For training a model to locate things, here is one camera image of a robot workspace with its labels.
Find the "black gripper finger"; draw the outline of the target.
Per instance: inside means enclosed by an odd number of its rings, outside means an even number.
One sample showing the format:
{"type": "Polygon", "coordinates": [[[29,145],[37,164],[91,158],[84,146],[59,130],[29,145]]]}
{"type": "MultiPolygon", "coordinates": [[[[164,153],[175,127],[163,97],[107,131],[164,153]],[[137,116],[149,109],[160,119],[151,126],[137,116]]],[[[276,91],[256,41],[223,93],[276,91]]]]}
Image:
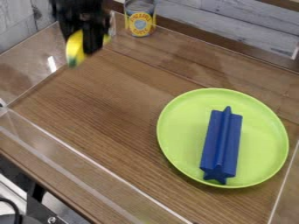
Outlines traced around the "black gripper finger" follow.
{"type": "Polygon", "coordinates": [[[108,35],[109,22],[107,20],[100,23],[84,22],[83,30],[83,50],[91,55],[103,47],[104,36],[108,35]]]}
{"type": "Polygon", "coordinates": [[[80,29],[80,24],[75,24],[71,21],[60,21],[60,31],[64,40],[68,40],[69,36],[80,29]]]}

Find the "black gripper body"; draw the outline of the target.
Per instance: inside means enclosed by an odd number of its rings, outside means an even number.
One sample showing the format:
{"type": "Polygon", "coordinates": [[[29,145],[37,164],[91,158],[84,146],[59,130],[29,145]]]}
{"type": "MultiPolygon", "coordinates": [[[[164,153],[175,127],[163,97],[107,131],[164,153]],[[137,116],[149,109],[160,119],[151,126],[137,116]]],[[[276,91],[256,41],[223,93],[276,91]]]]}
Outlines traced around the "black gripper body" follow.
{"type": "Polygon", "coordinates": [[[79,28],[84,22],[99,23],[108,17],[105,0],[51,0],[51,11],[67,29],[79,28]]]}

